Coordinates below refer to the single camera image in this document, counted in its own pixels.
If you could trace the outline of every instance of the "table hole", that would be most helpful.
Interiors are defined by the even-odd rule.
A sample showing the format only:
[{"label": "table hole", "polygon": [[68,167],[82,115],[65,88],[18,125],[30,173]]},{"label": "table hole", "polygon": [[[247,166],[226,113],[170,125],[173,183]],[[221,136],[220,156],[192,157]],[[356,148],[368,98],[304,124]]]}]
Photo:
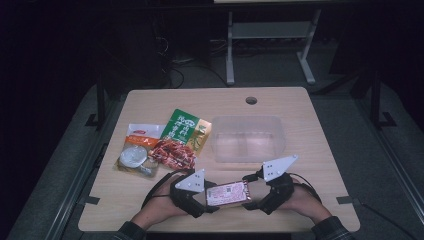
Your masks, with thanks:
[{"label": "table hole", "polygon": [[249,105],[255,105],[257,102],[258,102],[258,99],[256,99],[255,97],[246,98],[246,103]]}]

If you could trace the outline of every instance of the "plastic container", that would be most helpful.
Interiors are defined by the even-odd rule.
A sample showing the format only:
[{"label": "plastic container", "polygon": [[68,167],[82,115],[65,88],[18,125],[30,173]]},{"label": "plastic container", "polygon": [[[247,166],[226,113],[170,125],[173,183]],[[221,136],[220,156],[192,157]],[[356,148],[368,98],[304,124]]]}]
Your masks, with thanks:
[{"label": "plastic container", "polygon": [[285,141],[281,120],[275,116],[221,116],[212,120],[215,160],[255,163],[280,157]]}]

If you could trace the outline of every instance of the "sleeve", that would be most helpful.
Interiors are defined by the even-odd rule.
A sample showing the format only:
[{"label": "sleeve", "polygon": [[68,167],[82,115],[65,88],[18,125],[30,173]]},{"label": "sleeve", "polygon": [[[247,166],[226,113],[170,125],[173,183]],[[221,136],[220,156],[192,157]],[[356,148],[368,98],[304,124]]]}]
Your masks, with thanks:
[{"label": "sleeve", "polygon": [[142,240],[146,231],[133,222],[125,222],[111,240]]},{"label": "sleeve", "polygon": [[318,240],[353,240],[353,235],[336,216],[329,217],[312,228]]}]

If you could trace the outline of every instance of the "white triangular marker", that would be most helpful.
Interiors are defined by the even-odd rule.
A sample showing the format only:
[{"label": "white triangular marker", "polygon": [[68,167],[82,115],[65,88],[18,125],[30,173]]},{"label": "white triangular marker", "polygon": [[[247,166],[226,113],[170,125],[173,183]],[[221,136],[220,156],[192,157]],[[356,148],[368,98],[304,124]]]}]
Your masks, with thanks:
[{"label": "white triangular marker", "polygon": [[264,162],[263,172],[265,182],[269,182],[283,175],[298,158],[297,155],[293,155]]},{"label": "white triangular marker", "polygon": [[205,191],[205,169],[184,178],[181,182],[175,184],[175,188],[198,193]]}]

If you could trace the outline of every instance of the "hand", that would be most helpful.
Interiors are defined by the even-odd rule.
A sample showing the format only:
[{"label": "hand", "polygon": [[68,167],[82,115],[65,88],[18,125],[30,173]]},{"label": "hand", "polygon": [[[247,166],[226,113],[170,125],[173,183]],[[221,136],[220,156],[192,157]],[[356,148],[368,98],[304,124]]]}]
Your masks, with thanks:
[{"label": "hand", "polygon": [[[179,176],[172,176],[160,186],[153,196],[169,195],[170,185]],[[187,213],[176,207],[169,196],[153,197],[147,204],[131,219],[131,221],[144,230],[152,225],[165,221],[173,216],[183,216]]]},{"label": "hand", "polygon": [[306,189],[294,186],[294,192],[289,200],[283,203],[278,209],[293,210],[300,215],[309,217],[314,224],[318,224],[324,219],[331,217],[331,213]]}]

